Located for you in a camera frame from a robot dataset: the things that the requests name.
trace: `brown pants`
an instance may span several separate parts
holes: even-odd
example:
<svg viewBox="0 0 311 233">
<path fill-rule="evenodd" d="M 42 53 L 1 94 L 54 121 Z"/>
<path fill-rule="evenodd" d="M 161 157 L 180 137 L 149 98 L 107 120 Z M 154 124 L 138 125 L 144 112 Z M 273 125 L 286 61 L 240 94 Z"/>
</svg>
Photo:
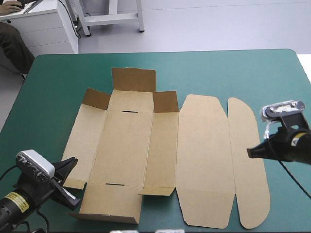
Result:
<svg viewBox="0 0 311 233">
<path fill-rule="evenodd" d="M 0 48 L 5 56 L 21 73 L 27 74 L 34 56 L 24 44 L 19 31 L 9 24 L 0 22 Z"/>
</svg>

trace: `person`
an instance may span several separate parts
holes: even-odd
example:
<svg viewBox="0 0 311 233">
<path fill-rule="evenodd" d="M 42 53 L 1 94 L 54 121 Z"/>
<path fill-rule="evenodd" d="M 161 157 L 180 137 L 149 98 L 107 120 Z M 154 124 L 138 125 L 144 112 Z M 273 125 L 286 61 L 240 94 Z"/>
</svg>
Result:
<svg viewBox="0 0 311 233">
<path fill-rule="evenodd" d="M 0 16 L 21 11 L 22 4 L 19 1 L 10 0 L 0 5 Z M 22 74 L 28 74 L 34 56 L 24 44 L 19 31 L 9 24 L 0 22 L 0 47 L 4 55 Z"/>
</svg>

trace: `white desk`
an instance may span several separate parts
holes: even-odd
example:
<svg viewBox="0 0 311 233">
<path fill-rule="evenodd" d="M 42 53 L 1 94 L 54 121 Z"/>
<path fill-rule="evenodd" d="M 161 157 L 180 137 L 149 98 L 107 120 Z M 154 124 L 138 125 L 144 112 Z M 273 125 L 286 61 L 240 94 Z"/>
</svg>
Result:
<svg viewBox="0 0 311 233">
<path fill-rule="evenodd" d="M 79 53 L 78 38 L 70 17 L 58 0 L 43 0 L 29 13 L 0 16 L 0 21 L 19 30 L 35 57 L 41 54 Z"/>
</svg>

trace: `black cable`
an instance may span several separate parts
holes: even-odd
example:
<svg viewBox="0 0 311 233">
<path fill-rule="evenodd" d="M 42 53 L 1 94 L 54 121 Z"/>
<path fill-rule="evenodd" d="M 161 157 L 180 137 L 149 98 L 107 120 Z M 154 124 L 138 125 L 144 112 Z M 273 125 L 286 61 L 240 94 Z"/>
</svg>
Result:
<svg viewBox="0 0 311 233">
<path fill-rule="evenodd" d="M 45 233 L 49 233 L 50 232 L 50 224 L 49 224 L 48 218 L 45 217 L 45 215 L 40 212 L 40 208 L 41 208 L 41 206 L 39 206 L 39 208 L 37 208 L 37 214 L 44 219 L 44 221 L 47 225 L 47 229 L 46 229 Z"/>
<path fill-rule="evenodd" d="M 3 174 L 2 176 L 0 177 L 0 181 L 4 178 L 4 176 L 12 169 L 14 169 L 15 167 L 17 167 L 17 165 L 14 165 L 12 167 L 10 167 L 9 169 L 7 169 Z"/>
<path fill-rule="evenodd" d="M 292 175 L 292 173 L 287 169 L 287 167 L 283 164 L 283 162 L 279 159 L 278 154 L 274 151 L 272 148 L 270 140 L 268 140 L 268 144 L 270 146 L 270 149 L 274 156 L 277 158 L 278 162 L 281 164 L 281 166 L 284 168 L 284 170 L 287 172 L 287 174 L 292 178 L 293 181 L 298 185 L 298 187 L 307 195 L 309 199 L 311 199 L 311 195 L 305 190 L 305 188 L 298 182 L 298 180 Z"/>
<path fill-rule="evenodd" d="M 23 221 L 22 223 L 18 224 L 17 226 L 23 225 L 25 224 L 27 226 L 27 233 L 30 233 L 30 225 L 29 222 L 27 221 Z"/>
<path fill-rule="evenodd" d="M 58 0 L 58 1 L 64 6 L 65 10 L 67 11 L 67 14 L 68 14 L 69 19 L 70 19 L 70 22 L 71 22 L 72 29 L 73 29 L 73 31 L 74 31 L 76 37 L 78 37 L 78 38 L 80 39 L 80 38 L 81 38 L 81 35 L 76 31 L 75 26 L 74 26 L 74 24 L 73 24 L 73 22 L 72 22 L 72 20 L 71 20 L 69 11 L 67 10 L 67 7 L 64 5 L 64 3 L 63 3 L 61 0 Z"/>
</svg>

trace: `cardboard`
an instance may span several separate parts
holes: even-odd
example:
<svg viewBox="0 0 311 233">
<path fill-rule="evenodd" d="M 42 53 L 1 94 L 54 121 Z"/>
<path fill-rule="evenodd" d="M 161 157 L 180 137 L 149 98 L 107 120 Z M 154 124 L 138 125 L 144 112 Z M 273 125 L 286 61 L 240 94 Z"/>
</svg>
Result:
<svg viewBox="0 0 311 233">
<path fill-rule="evenodd" d="M 177 94 L 155 92 L 154 70 L 112 74 L 111 96 L 86 91 L 64 152 L 63 159 L 79 160 L 65 186 L 87 182 L 80 212 L 70 215 L 138 224 L 141 194 L 167 196 L 175 188 Z"/>
<path fill-rule="evenodd" d="M 270 210 L 270 193 L 263 159 L 251 159 L 246 148 L 260 143 L 253 111 L 236 98 L 228 100 L 232 162 L 241 224 L 252 229 Z"/>
<path fill-rule="evenodd" d="M 175 189 L 179 110 L 175 91 L 153 93 L 155 113 L 141 194 L 169 196 Z"/>
<path fill-rule="evenodd" d="M 270 207 L 254 114 L 230 99 L 229 120 L 215 97 L 156 92 L 156 72 L 112 69 L 111 95 L 88 89 L 64 151 L 78 158 L 65 186 L 86 190 L 77 219 L 138 224 L 142 195 L 177 189 L 184 220 L 225 228 L 235 194 L 241 223 L 261 224 Z"/>
<path fill-rule="evenodd" d="M 88 182 L 105 123 L 109 99 L 110 96 L 105 93 L 93 89 L 86 91 L 62 158 L 62 160 L 73 156 L 79 158 L 79 163 L 66 179 L 64 184 L 66 187 L 83 189 Z"/>
<path fill-rule="evenodd" d="M 176 176 L 186 223 L 226 228 L 235 186 L 229 124 L 217 98 L 187 96 L 179 115 Z"/>
</svg>

